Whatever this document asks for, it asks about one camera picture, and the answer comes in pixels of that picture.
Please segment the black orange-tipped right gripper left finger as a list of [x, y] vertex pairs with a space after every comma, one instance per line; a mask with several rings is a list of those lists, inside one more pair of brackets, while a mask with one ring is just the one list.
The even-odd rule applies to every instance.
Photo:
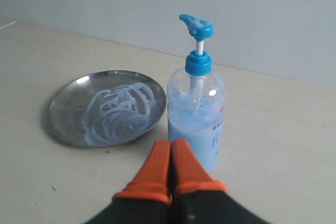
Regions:
[[156, 141], [135, 177], [87, 223], [167, 223], [169, 162], [169, 141]]

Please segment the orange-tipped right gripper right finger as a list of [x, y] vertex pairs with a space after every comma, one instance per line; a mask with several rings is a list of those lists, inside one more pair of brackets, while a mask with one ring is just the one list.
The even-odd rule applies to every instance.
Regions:
[[267, 223], [234, 201], [213, 179], [186, 140], [171, 144], [171, 223]]

